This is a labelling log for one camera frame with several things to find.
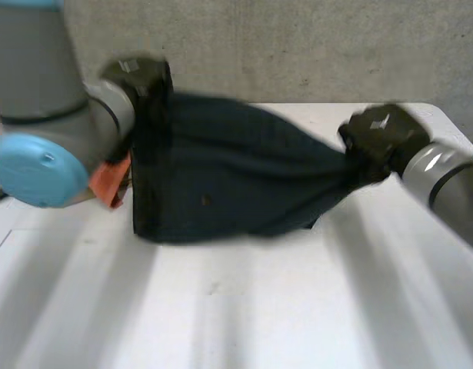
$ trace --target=wall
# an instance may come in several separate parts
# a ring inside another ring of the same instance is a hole
[[[473,141],[473,0],[74,0],[87,79],[166,55],[175,84],[249,101],[425,101]]]

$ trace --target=blue joint cap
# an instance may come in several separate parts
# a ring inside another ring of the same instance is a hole
[[[21,8],[63,8],[64,0],[0,0],[0,5]]]
[[[0,137],[0,186],[40,208],[60,208],[88,187],[88,172],[56,143],[21,133]]]

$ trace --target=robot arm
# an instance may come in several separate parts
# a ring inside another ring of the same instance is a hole
[[[402,180],[422,204],[473,246],[473,158],[433,143],[411,159]]]
[[[61,207],[131,131],[132,99],[102,79],[85,87],[58,0],[0,0],[0,185]]]
[[[473,247],[473,157],[431,142],[397,105],[369,108],[339,128],[349,155],[370,163],[371,179],[397,172],[405,187]]]

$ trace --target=fabric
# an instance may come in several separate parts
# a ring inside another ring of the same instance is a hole
[[[172,93],[136,122],[134,229],[155,242],[310,228],[368,182],[364,165],[239,101]]]

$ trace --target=orange tag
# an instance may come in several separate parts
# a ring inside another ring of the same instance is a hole
[[[102,164],[91,176],[89,188],[95,196],[111,209],[123,204],[124,194],[120,194],[120,186],[130,168],[130,155],[117,165]]]

